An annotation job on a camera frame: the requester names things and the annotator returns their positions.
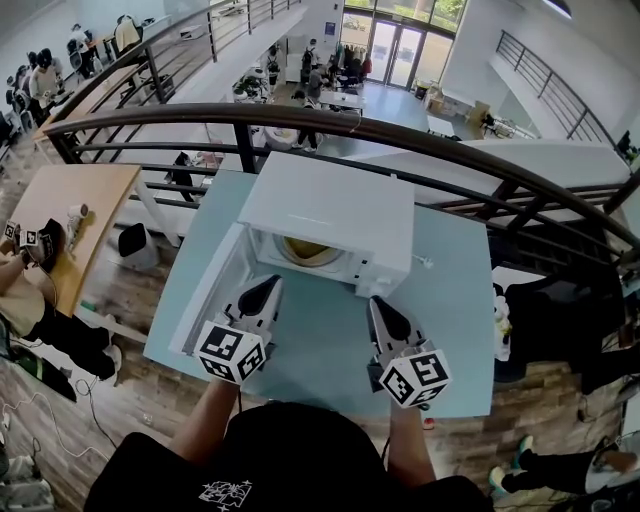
open microwave door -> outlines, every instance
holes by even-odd
[[[236,288],[253,277],[257,264],[250,229],[234,223],[213,255],[176,328],[169,349],[192,355],[206,320],[224,310]]]

lamp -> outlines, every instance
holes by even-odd
[[[564,0],[542,0],[545,4],[551,7],[554,11],[559,12],[565,18],[571,19],[571,9],[567,2]]]

wood plank flooring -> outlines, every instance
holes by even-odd
[[[0,178],[0,223],[10,215],[22,191],[41,165],[33,155],[29,142],[16,147],[30,164],[24,175],[8,168]],[[175,249],[158,238],[162,264],[152,272],[133,272],[115,265],[108,248],[103,251],[87,282],[83,298],[97,305],[102,313],[114,313],[128,325],[148,331],[162,288],[175,258]],[[128,433],[144,432],[161,443],[167,443],[176,428],[193,409],[206,384],[142,355],[142,345],[114,338],[124,353],[124,366],[114,388],[97,384],[93,389],[96,415],[113,440],[119,443]],[[530,365],[527,377],[515,384],[497,384],[491,415],[486,418],[438,420],[425,439],[438,477],[465,475],[483,490],[492,466],[510,464],[519,440],[527,433],[536,437],[539,453],[573,453],[590,449],[604,435],[617,433],[621,420],[619,409],[608,411],[621,383],[598,390],[589,397],[590,414],[597,421],[583,424],[577,420],[581,405],[578,377],[565,364]],[[29,400],[34,392],[49,397],[65,445],[79,453],[91,445],[106,456],[113,453],[109,441],[95,426],[88,397],[80,396],[77,404],[58,396],[40,385],[20,368],[0,361],[0,398],[10,404]],[[244,407],[258,405],[252,397],[243,398]],[[381,451],[388,435],[388,423],[353,418],[371,436]],[[59,510],[81,510],[88,490],[104,467],[95,453],[75,458],[60,447],[48,407],[40,397],[33,405],[25,405],[13,414],[10,432],[6,434],[10,454],[32,451],[32,438],[42,446],[37,460],[44,477],[51,482]],[[543,504],[549,498],[560,500],[562,494],[549,490],[520,493],[503,498],[500,507]],[[528,510],[547,510],[548,505]]]

microwave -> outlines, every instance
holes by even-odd
[[[256,277],[258,263],[341,281],[360,297],[389,296],[411,271],[414,201],[414,186],[393,176],[271,153],[170,348],[192,354],[204,322]]]

teal tabletop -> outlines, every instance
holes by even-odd
[[[202,274],[238,217],[256,176],[220,171],[204,197],[171,269],[144,354],[204,380],[193,357],[169,350],[173,333]],[[493,289],[485,227],[416,206],[409,277],[389,301],[411,309],[422,330],[444,351],[453,382],[425,416],[487,415],[493,390]],[[353,287],[295,270],[259,264],[256,275],[284,277],[284,296],[273,330],[276,349],[264,369],[244,383],[246,393],[318,405],[343,414],[384,417],[390,397],[372,393],[366,366],[373,356],[366,299]]]

